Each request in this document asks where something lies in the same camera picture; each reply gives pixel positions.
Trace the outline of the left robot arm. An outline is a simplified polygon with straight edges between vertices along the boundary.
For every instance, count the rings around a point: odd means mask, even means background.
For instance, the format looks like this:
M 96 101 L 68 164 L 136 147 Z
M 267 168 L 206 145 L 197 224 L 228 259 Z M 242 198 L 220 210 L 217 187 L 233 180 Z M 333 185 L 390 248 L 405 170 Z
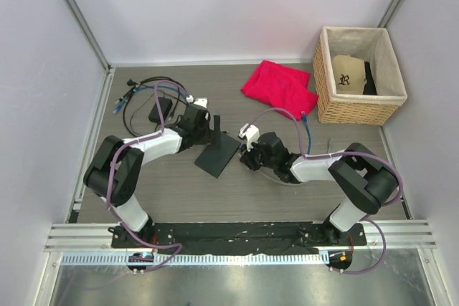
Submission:
M 220 132 L 221 117 L 193 103 L 186 106 L 177 123 L 154 133 L 131 139 L 106 137 L 87 167 L 83 183 L 129 229 L 128 240 L 138 248 L 147 247 L 153 238 L 153 221 L 134 195 L 141 168 L 194 145 L 218 143 Z

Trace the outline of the black network switch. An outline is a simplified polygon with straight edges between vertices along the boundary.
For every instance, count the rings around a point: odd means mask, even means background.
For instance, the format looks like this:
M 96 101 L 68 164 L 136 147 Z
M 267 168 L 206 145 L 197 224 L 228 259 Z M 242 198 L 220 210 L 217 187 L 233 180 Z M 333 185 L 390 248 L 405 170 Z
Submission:
M 219 178 L 239 148 L 238 140 L 222 133 L 220 141 L 208 145 L 195 160 L 194 165 L 209 175 Z

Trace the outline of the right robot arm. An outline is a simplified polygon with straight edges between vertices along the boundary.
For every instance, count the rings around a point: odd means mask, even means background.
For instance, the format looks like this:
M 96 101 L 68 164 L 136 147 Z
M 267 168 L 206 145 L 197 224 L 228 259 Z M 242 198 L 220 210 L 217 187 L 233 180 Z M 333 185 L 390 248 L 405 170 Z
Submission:
M 337 183 L 345 199 L 323 222 L 325 239 L 333 245 L 342 244 L 353 225 L 377 214 L 392 202 L 393 193 L 402 190 L 398 172 L 360 143 L 334 153 L 302 156 L 289 152 L 274 132 L 261 135 L 241 130 L 239 138 L 245 141 L 240 161 L 252 171 L 268 168 L 279 181 L 292 185 Z

